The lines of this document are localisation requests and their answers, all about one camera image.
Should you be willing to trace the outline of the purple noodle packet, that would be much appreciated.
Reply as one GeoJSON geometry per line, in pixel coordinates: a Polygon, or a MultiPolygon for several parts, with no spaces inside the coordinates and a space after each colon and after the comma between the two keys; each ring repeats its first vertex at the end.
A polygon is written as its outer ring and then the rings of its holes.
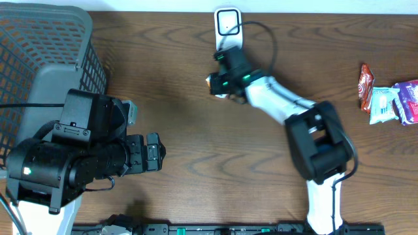
{"type": "Polygon", "coordinates": [[[398,89],[395,101],[396,109],[402,125],[417,123],[417,80],[396,83],[392,88],[398,89]]]}

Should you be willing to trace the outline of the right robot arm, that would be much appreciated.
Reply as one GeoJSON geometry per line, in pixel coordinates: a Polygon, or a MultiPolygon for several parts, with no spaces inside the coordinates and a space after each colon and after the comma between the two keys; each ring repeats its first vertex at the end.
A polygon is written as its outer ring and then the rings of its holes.
{"type": "Polygon", "coordinates": [[[210,94],[243,99],[285,128],[292,162],[308,188],[309,227],[316,234],[336,234],[343,227],[340,188],[357,158],[333,105],[304,99],[275,77],[254,69],[237,47],[220,48],[214,59],[219,72],[208,77],[210,94]]]}

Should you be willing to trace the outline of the small orange box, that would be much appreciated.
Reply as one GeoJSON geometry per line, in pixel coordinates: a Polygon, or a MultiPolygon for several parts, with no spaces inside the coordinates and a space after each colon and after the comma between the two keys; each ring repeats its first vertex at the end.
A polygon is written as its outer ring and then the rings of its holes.
{"type": "MultiPolygon", "coordinates": [[[[206,78],[206,83],[208,84],[208,87],[210,87],[210,80],[211,80],[211,75],[209,75],[207,78],[206,78]]],[[[227,95],[226,94],[220,94],[220,95],[215,95],[215,97],[217,97],[217,98],[220,98],[220,99],[225,99],[226,97],[227,97],[227,95]]]]}

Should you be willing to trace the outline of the red orange snack bar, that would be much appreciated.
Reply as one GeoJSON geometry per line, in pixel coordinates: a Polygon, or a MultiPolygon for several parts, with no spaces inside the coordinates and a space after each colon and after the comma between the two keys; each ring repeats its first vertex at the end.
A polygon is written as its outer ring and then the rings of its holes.
{"type": "Polygon", "coordinates": [[[361,65],[361,72],[359,76],[358,90],[359,90],[359,104],[363,112],[370,114],[372,90],[374,87],[375,78],[367,63],[361,65]]]}

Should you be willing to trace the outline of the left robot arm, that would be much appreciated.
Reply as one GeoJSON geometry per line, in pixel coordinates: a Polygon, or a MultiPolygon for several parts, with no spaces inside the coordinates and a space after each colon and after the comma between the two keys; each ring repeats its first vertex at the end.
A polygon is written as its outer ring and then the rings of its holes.
{"type": "Polygon", "coordinates": [[[94,180],[161,170],[157,133],[127,134],[135,105],[71,89],[58,120],[45,123],[7,155],[1,203],[15,234],[70,234],[94,180]]]}

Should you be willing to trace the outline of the mint green snack packet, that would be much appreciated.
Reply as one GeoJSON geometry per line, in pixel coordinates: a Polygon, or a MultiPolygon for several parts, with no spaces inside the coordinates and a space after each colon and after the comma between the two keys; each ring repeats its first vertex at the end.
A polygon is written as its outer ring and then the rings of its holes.
{"type": "Polygon", "coordinates": [[[369,124],[373,125],[398,119],[394,111],[393,102],[398,98],[399,91],[398,88],[393,87],[373,88],[369,124]]]}

